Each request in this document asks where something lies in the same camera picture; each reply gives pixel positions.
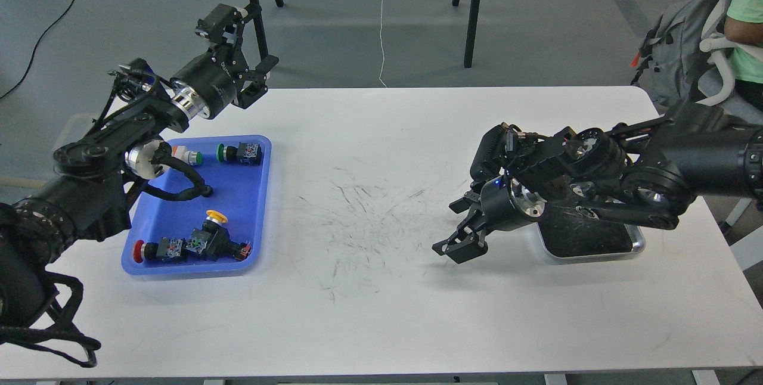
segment gray floor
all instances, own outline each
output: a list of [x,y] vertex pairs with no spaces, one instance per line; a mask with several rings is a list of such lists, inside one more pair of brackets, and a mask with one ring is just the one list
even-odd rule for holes
[[[380,24],[381,78],[389,87],[624,85],[650,22],[678,0],[482,0],[468,70],[461,62],[469,0],[458,8],[450,0],[383,0],[383,18],[382,0],[286,0],[284,8],[261,1],[270,52],[281,59],[269,86],[316,88],[382,86]],[[101,110],[111,86],[107,70],[144,57],[156,72],[172,75],[204,51],[193,28],[219,2],[246,0],[76,0],[42,41],[27,80],[0,101],[0,178],[54,176],[51,152],[79,138]],[[22,75],[36,38],[68,3],[0,0],[0,94]],[[253,32],[246,40],[253,64]],[[289,124],[289,116],[272,118]],[[485,125],[499,120],[512,122],[511,110]],[[32,192],[0,185],[0,202]],[[735,383],[745,373],[719,377]],[[540,381],[501,377],[501,383]],[[570,375],[569,382],[694,383],[686,371]]]

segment table leg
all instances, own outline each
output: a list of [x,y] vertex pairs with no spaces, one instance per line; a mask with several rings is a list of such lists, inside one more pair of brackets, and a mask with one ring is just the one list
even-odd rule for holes
[[697,385],[720,385],[715,371],[692,370],[691,374],[694,375],[694,382],[696,382]]
[[567,385],[567,377],[564,374],[544,374],[545,385]]
[[763,261],[763,243],[761,240],[763,240],[763,226],[755,228],[752,233],[739,239],[736,244],[731,246],[731,252],[742,271],[746,271]]

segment gray backpack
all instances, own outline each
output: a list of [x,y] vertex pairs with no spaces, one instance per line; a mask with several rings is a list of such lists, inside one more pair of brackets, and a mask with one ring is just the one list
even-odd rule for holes
[[[700,41],[703,26],[718,1],[686,0],[666,8],[633,59],[635,78],[631,85],[645,89],[652,102],[662,106],[703,99],[697,81],[712,66],[708,64],[709,53],[700,51]],[[640,79],[645,72],[650,76],[643,83]]]

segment black cable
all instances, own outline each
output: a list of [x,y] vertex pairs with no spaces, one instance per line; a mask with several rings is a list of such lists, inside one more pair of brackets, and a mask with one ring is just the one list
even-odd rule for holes
[[[136,97],[135,99],[133,99],[132,101],[130,101],[130,103],[128,103],[127,105],[123,106],[122,108],[119,108],[119,110],[114,111],[114,113],[110,114],[105,119],[101,120],[99,125],[93,124],[93,127],[91,127],[90,130],[88,131],[88,135],[90,135],[91,133],[98,132],[98,130],[100,130],[104,125],[111,122],[111,120],[115,119],[118,116],[121,116],[123,113],[130,110],[131,108],[136,106],[138,103],[142,102],[142,100],[149,97],[149,95],[153,94],[153,92],[156,91],[156,88],[161,85],[161,82],[163,80],[160,76],[156,75],[155,73],[150,73],[145,70],[131,70],[131,72],[153,78],[153,83],[151,84],[151,88],[145,91],[143,94]],[[111,102],[113,102],[113,95],[111,98],[109,98],[109,103],[107,103],[106,108],[104,108],[105,110],[108,110],[108,108],[111,108]]]
[[87,135],[90,135],[91,133],[98,132],[98,130],[103,127],[103,119],[106,118],[106,114],[108,113],[109,109],[111,108],[111,105],[114,103],[114,97],[117,95],[117,83],[114,83],[114,86],[111,87],[111,93],[108,95],[108,100],[106,101],[106,106],[103,107],[103,110],[101,110],[100,116],[98,116],[98,119],[93,122],[92,127],[90,127],[90,130],[88,130]]
[[184,202],[185,200],[191,200],[200,195],[203,197],[210,197],[210,195],[212,195],[212,187],[207,185],[204,178],[198,174],[196,169],[190,164],[183,162],[183,160],[177,159],[177,157],[172,157],[172,149],[170,149],[167,144],[163,144],[163,146],[165,149],[158,149],[156,153],[154,153],[151,163],[164,164],[179,171],[191,181],[193,187],[182,190],[181,192],[166,192],[147,184],[144,187],[144,192],[168,202]]
[[747,379],[752,377],[752,375],[759,373],[761,369],[755,369],[754,371],[751,371],[750,373],[746,374],[742,379],[739,380],[739,382],[736,383],[736,385],[745,385],[745,382],[747,382]]
[[[87,355],[87,361],[80,361],[68,353],[60,350],[50,349],[36,342],[57,339],[71,341],[82,346]],[[100,349],[101,342],[96,339],[88,338],[81,333],[67,333],[66,331],[39,330],[35,328],[24,327],[0,327],[0,341],[26,347],[27,349],[41,350],[41,352],[50,352],[60,357],[66,358],[71,363],[77,364],[82,368],[92,368],[95,366],[95,351]]]
[[52,29],[52,27],[54,27],[54,26],[55,26],[55,24],[56,24],[57,22],[59,22],[59,21],[61,20],[61,18],[63,18],[63,16],[65,16],[65,15],[66,15],[66,13],[68,13],[68,12],[69,12],[69,10],[71,10],[71,8],[72,8],[72,5],[74,5],[74,1],[75,1],[75,0],[72,0],[71,2],[69,2],[69,6],[68,6],[68,7],[66,7],[66,10],[64,10],[64,11],[63,11],[63,13],[62,13],[62,14],[61,14],[61,15],[60,15],[58,18],[56,18],[56,19],[55,19],[55,21],[54,21],[54,22],[52,22],[52,23],[50,24],[50,26],[48,26],[48,27],[47,27],[47,29],[45,29],[45,32],[43,32],[43,35],[40,35],[40,38],[38,38],[38,41],[36,41],[36,43],[35,43],[35,48],[33,48],[33,49],[32,49],[32,57],[29,59],[29,64],[27,65],[27,70],[25,70],[25,71],[24,71],[24,75],[22,75],[22,76],[21,76],[21,80],[19,80],[19,81],[18,81],[18,83],[16,83],[16,86],[12,86],[10,90],[8,90],[7,92],[5,92],[3,95],[0,95],[0,100],[3,100],[3,99],[6,97],[6,95],[9,95],[9,94],[11,94],[11,92],[12,92],[13,90],[15,90],[17,87],[21,86],[21,83],[23,83],[23,82],[24,82],[24,80],[27,78],[27,75],[28,75],[28,73],[29,73],[29,70],[30,70],[30,69],[31,69],[31,67],[32,67],[32,62],[33,62],[33,61],[35,61],[35,53],[38,51],[38,46],[40,46],[40,42],[41,42],[41,40],[43,40],[43,37],[45,36],[45,34],[46,34],[46,33],[47,33],[47,32],[48,32],[50,29]]

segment white table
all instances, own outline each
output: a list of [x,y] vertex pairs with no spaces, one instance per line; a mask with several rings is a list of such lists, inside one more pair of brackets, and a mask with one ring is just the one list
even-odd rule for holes
[[763,311],[703,200],[678,230],[644,229],[631,260],[553,265],[534,226],[463,265],[430,249],[493,125],[655,116],[630,87],[294,89],[194,120],[185,136],[272,141],[259,259],[239,277],[152,280],[120,268],[126,232],[79,241],[52,270],[85,284],[76,324],[103,342],[97,368],[2,345],[0,379],[760,365]]

